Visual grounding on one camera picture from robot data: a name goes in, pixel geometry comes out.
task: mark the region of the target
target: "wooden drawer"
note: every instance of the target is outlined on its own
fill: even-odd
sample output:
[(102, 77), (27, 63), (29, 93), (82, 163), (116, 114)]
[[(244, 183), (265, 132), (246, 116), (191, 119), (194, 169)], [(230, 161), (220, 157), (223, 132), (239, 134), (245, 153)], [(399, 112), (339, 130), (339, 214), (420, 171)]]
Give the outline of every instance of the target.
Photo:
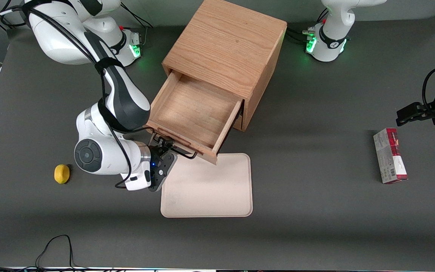
[(242, 103), (243, 99), (236, 95), (171, 71), (152, 102), (147, 125), (216, 164)]
[(235, 128), (246, 131), (275, 71), (286, 22), (224, 0), (204, 0), (162, 61), (244, 100)]

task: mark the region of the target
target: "black cable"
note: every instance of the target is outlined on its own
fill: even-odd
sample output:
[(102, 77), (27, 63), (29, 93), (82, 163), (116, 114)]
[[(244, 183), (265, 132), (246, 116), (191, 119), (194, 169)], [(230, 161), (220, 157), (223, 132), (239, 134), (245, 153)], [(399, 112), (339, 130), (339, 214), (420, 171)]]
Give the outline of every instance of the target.
[(295, 36), (292, 36), (292, 35), (291, 35), (290, 33), (288, 33), (288, 32), (286, 32), (285, 35), (288, 36), (288, 37), (290, 37), (290, 38), (292, 38), (292, 39), (295, 40), (295, 41), (299, 41), (300, 43), (302, 43), (302, 42), (306, 42), (306, 41), (307, 41), (307, 40), (301, 40), (301, 39), (299, 39), (299, 38), (296, 38)]
[(6, 2), (6, 4), (3, 6), (3, 8), (1, 9), (1, 11), (6, 10), (6, 9), (9, 7), (9, 4), (11, 3), (11, 1), (12, 1), (12, 0), (8, 0), (8, 1)]
[(316, 22), (319, 22), (323, 17), (325, 17), (328, 14), (328, 9), (325, 8), (321, 13), (320, 16), (318, 16), (318, 19), (316, 19)]
[[(12, 6), (12, 7), (8, 8), (9, 4), (11, 3), (11, 1), (12, 1), (12, 0), (8, 0), (8, 1), (6, 2), (5, 6), (1, 9), (0, 13), (3, 12), (3, 11), (5, 11), (5, 10), (12, 10), (12, 9), (20, 8), (20, 7), (21, 7), (21, 6)], [(5, 14), (5, 15), (0, 15), (0, 21), (1, 21), (5, 26), (8, 26), (8, 27), (10, 27), (10, 28), (15, 28), (16, 26), (24, 26), (24, 25), (26, 25), (26, 23), (24, 23), (24, 22), (23, 22), (23, 23), (19, 23), (19, 24), (10, 24), (10, 23), (6, 23), (6, 22), (5, 22), (5, 16), (6, 16), (6, 14)]]
[(430, 114), (432, 114), (433, 116), (435, 116), (435, 112), (433, 112), (433, 111), (431, 110), (429, 104), (427, 103), (427, 99), (426, 99), (426, 88), (427, 88), (427, 82), (429, 81), (430, 76), (432, 76), (432, 74), (434, 74), (434, 73), (435, 73), (435, 68), (427, 74), (426, 78), (424, 79), (424, 83), (423, 83), (423, 91), (422, 91), (422, 97), (423, 97), (423, 103), (424, 103), (424, 106), (426, 107), (427, 111), (428, 111)]
[(120, 3), (120, 6), (123, 7), (126, 11), (130, 12), (130, 14), (134, 17), (134, 19), (137, 20), (137, 22), (143, 27), (143, 28), (147, 28), (147, 26), (145, 26), (142, 22), (140, 22), (139, 18), (133, 13), (131, 12), (125, 5), (123, 5), (123, 3)]
[[(12, 268), (9, 267), (0, 267), (0, 272), (68, 272), (68, 271), (73, 271), (73, 272), (87, 272), (87, 271), (95, 271), (95, 272), (103, 272), (101, 268), (97, 269), (97, 268), (88, 268), (88, 267), (83, 267), (83, 269), (80, 268), (76, 268), (76, 267), (63, 267), (63, 268), (46, 268), (46, 267), (42, 267), (42, 268), (37, 268), (34, 266), (29, 266), (29, 267), (23, 267), (21, 269), (17, 269), (14, 270)], [(116, 272), (114, 270), (105, 270), (106, 272)]]
[(130, 9), (128, 9), (128, 7), (126, 7), (126, 5), (124, 3), (120, 3), (120, 5), (128, 12), (130, 12), (130, 14), (132, 14), (136, 19), (140, 19), (142, 21), (144, 21), (145, 23), (147, 23), (151, 28), (154, 28), (154, 26), (152, 26), (152, 24), (150, 24), (149, 22), (147, 22), (145, 19), (142, 19), (142, 17), (139, 17), (138, 15), (136, 15), (134, 12), (132, 12)]
[[(21, 10), (21, 6), (10, 7), (10, 9), (12, 11), (19, 11), (19, 10)], [(61, 24), (59, 24), (59, 22), (55, 21), (55, 19), (53, 19), (52, 17), (49, 17), (46, 14), (36, 10), (35, 8), (29, 9), (29, 12), (33, 13), (34, 15), (36, 15), (38, 17), (40, 17), (42, 20), (44, 20), (45, 22), (47, 22), (48, 24), (53, 26), (58, 32), (60, 32), (65, 38), (67, 38), (73, 45), (75, 45), (75, 47), (77, 47), (82, 52), (82, 54), (85, 55), (85, 57), (87, 57), (94, 65), (97, 63), (96, 59), (91, 55), (91, 53), (83, 45), (83, 43), (78, 38), (76, 38), (71, 32), (69, 32), (66, 28), (64, 28)], [(103, 74), (100, 75), (100, 79), (102, 81), (102, 100), (105, 101), (106, 93), (105, 93), (105, 80), (104, 80)], [(113, 138), (115, 139), (117, 145), (119, 145), (119, 148), (122, 150), (122, 153), (125, 156), (125, 160), (126, 160), (127, 166), (128, 166), (128, 174), (127, 174), (126, 178), (124, 178), (122, 181), (120, 181), (117, 184), (115, 184), (115, 187), (119, 188), (119, 189), (126, 189), (126, 186), (119, 186), (119, 185), (124, 183), (130, 177), (131, 172), (132, 172), (131, 162), (130, 162), (130, 159), (128, 158), (128, 155), (127, 155), (124, 147), (122, 146), (121, 142), (117, 138), (114, 130), (112, 129), (112, 127), (110, 126), (110, 124), (106, 120), (104, 120), (104, 121), (107, 124), (107, 126), (108, 126), (108, 128), (109, 128), (109, 130), (110, 130), (110, 132), (111, 132), (111, 134), (113, 136)], [(152, 128), (142, 128), (142, 129), (138, 129), (136, 131), (132, 131), (132, 133), (135, 133), (137, 131), (146, 130), (146, 129), (151, 129), (154, 132), (154, 129), (152, 129)], [(72, 250), (71, 250), (70, 254), (71, 254), (71, 258), (73, 258), (73, 251)]]
[[(100, 74), (100, 79), (102, 80), (102, 100), (103, 100), (103, 103), (105, 105), (105, 97), (107, 96), (107, 94), (105, 93), (105, 80), (103, 78), (103, 73)], [(128, 158), (128, 155), (127, 155), (127, 153), (125, 151), (125, 148), (122, 146), (122, 143), (119, 141), (119, 138), (117, 138), (117, 135), (115, 135), (114, 130), (112, 129), (110, 124), (107, 122), (107, 120), (105, 120), (105, 119), (103, 119), (103, 120), (105, 121), (105, 124), (107, 124), (108, 129), (110, 130), (110, 133), (112, 133), (112, 136), (114, 136), (114, 139), (115, 139), (117, 145), (119, 145), (120, 150), (122, 150), (122, 153), (123, 153), (123, 155), (125, 157), (125, 160), (127, 162), (127, 167), (128, 167), (128, 174), (127, 174), (126, 178), (124, 178), (121, 181), (117, 182), (114, 187), (117, 188), (117, 189), (126, 189), (126, 186), (119, 186), (119, 185), (124, 183), (130, 177), (130, 174), (132, 172), (132, 165), (131, 165), (130, 159)]]
[(294, 30), (294, 29), (291, 29), (291, 28), (286, 28), (286, 31), (293, 32), (293, 33), (296, 33), (296, 34), (302, 34), (301, 31), (297, 31), (297, 30)]
[(67, 240), (68, 240), (68, 246), (69, 246), (69, 266), (72, 269), (74, 269), (74, 270), (81, 270), (81, 269), (75, 268), (75, 267), (83, 267), (83, 266), (79, 266), (79, 265), (77, 265), (75, 263), (74, 258), (73, 258), (73, 247), (71, 246), (71, 240), (70, 240), (69, 236), (66, 235), (66, 234), (61, 234), (61, 235), (58, 235), (58, 236), (54, 236), (52, 239), (50, 239), (50, 241), (48, 241), (48, 243), (46, 243), (45, 249), (40, 253), (40, 255), (38, 255), (38, 257), (36, 257), (35, 267), (38, 268), (38, 269), (42, 269), (42, 267), (39, 265), (41, 257), (46, 253), (46, 250), (48, 250), (48, 247), (50, 246), (50, 243), (54, 239), (59, 238), (59, 237), (66, 237)]

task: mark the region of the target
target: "black table surface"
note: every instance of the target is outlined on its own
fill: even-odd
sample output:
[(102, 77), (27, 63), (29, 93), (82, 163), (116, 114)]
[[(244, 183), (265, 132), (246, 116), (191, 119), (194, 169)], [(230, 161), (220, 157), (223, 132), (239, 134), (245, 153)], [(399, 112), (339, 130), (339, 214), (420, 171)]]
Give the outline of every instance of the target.
[[(182, 30), (150, 29), (143, 58), (127, 68), (149, 100)], [(380, 182), (372, 139), (420, 100), (435, 68), (435, 18), (357, 22), (330, 63), (285, 38), (248, 130), (231, 131), (221, 150), (251, 158), (246, 218), (164, 218), (160, 193), (118, 190), (119, 176), (77, 167), (57, 184), (55, 166), (74, 164), (76, 116), (100, 98), (99, 76), (90, 64), (46, 57), (29, 30), (9, 36), (0, 71), (0, 266), (31, 265), (65, 233), (82, 266), (435, 270), (435, 126), (398, 129), (409, 180), (394, 185)], [(428, 92), (432, 99), (435, 75)], [(55, 241), (42, 265), (66, 266), (65, 243)]]

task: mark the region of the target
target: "red and white box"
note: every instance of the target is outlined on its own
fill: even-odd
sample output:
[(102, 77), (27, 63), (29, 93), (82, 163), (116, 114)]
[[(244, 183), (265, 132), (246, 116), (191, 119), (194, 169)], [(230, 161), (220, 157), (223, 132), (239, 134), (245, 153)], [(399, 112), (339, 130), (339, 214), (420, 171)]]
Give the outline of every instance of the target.
[(395, 184), (407, 179), (406, 168), (399, 153), (396, 128), (386, 128), (373, 136), (383, 184)]

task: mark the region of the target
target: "beige tray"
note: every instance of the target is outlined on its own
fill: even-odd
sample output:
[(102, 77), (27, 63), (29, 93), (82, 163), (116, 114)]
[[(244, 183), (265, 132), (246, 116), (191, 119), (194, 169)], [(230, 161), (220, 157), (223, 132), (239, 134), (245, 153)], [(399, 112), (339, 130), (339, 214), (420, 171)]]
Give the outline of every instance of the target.
[(244, 153), (219, 154), (217, 165), (178, 155), (162, 186), (165, 217), (245, 217), (253, 211), (251, 163)]

